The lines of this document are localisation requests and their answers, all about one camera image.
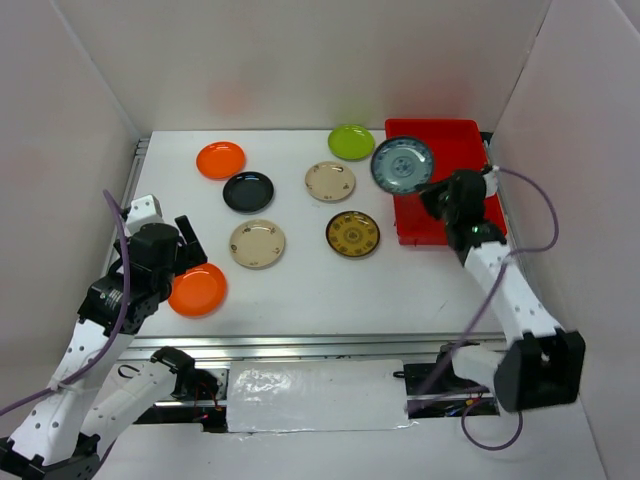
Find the orange plate far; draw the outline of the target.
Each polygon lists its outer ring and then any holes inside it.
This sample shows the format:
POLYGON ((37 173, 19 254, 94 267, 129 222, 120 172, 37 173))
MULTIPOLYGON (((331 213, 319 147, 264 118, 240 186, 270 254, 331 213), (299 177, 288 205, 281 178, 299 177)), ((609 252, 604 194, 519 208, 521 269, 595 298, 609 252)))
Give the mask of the orange plate far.
POLYGON ((206 178, 222 180, 240 172, 246 163, 244 150, 228 141, 214 142, 203 147, 196 156, 196 167, 206 178))

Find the cream plate with motifs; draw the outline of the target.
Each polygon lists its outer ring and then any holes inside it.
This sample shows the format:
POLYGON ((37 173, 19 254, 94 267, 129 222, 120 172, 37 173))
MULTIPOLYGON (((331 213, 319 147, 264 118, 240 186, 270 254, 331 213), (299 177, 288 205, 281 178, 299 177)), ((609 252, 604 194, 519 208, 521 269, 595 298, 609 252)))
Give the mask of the cream plate with motifs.
POLYGON ((347 166, 336 162, 321 162, 307 170, 304 183, 307 192, 316 200, 336 203, 353 193, 356 176, 347 166))

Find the orange plate near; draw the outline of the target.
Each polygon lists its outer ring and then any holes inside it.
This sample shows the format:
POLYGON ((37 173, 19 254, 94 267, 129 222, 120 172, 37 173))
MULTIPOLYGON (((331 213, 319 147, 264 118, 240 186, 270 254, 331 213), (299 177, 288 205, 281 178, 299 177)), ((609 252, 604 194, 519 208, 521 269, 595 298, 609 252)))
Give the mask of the orange plate near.
POLYGON ((223 272, 211 263, 177 276, 168 299, 170 307, 184 317, 203 317, 214 312, 227 294, 223 272))

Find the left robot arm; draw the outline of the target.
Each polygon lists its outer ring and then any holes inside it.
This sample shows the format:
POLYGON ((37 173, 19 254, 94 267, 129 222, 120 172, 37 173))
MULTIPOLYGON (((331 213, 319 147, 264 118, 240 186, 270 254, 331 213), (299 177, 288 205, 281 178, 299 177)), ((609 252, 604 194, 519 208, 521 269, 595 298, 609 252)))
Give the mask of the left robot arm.
POLYGON ((120 355, 143 323, 168 300, 175 278, 206 263, 185 216, 118 234, 119 255, 87 290, 72 339, 49 385, 28 397, 32 409, 1 440, 1 469, 20 479, 91 479, 114 442, 156 401, 184 399, 216 378, 186 352, 156 350, 124 386, 95 401, 120 355))

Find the blue white patterned plate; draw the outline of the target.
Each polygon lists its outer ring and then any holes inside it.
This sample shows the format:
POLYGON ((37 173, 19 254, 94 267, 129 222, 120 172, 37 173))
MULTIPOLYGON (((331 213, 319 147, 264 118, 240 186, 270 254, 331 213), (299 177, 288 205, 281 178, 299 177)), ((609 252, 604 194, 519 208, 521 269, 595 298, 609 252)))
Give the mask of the blue white patterned plate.
POLYGON ((412 136, 395 136, 383 141, 370 161, 374 183, 392 195, 417 193, 427 185, 435 171, 430 147, 412 136))

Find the yellow black patterned plate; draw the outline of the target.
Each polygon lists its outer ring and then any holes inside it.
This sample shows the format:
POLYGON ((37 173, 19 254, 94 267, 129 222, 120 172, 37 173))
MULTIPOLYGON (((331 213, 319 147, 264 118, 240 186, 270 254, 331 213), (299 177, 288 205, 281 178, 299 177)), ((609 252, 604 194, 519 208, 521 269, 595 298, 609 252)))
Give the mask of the yellow black patterned plate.
POLYGON ((325 228, 325 239, 338 255, 348 259, 361 259, 378 248, 381 232, 371 216, 351 210, 340 212, 329 220, 325 228))

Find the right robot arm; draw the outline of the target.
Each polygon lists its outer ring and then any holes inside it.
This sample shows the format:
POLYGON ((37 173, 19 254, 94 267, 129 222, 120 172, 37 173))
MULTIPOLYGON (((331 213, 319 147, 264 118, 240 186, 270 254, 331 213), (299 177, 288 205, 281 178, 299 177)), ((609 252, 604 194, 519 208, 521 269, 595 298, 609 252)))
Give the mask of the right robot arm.
POLYGON ((485 200, 496 194, 501 171, 458 170, 419 192, 427 213, 443 221, 449 247, 486 295, 419 391, 426 393, 438 383, 455 392, 472 381, 487 388, 508 413, 572 404, 579 395, 586 343, 543 306, 517 265, 525 249, 510 248, 486 216, 485 200), (488 309, 504 332, 504 354, 468 341, 488 309))

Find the lime green plate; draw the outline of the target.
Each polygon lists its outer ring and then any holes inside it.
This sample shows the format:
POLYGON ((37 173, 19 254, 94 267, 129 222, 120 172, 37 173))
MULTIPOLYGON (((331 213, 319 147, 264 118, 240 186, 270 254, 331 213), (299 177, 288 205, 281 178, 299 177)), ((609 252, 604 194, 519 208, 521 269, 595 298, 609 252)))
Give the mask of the lime green plate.
POLYGON ((328 136, 330 152, 346 161, 359 161, 368 157, 375 149, 373 135, 359 125, 341 125, 328 136))

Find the orange plate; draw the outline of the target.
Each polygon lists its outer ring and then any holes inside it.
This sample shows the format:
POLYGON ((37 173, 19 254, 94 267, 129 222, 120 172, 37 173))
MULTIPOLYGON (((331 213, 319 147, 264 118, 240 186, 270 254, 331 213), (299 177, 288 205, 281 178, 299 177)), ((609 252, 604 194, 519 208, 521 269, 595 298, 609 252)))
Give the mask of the orange plate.
POLYGON ((211 263, 177 276, 168 299, 170 307, 184 317, 203 317, 214 312, 227 294, 223 272, 211 263))
POLYGON ((214 142, 203 147, 196 156, 196 167, 206 178, 222 180, 240 172, 246 163, 244 150, 228 141, 214 142))

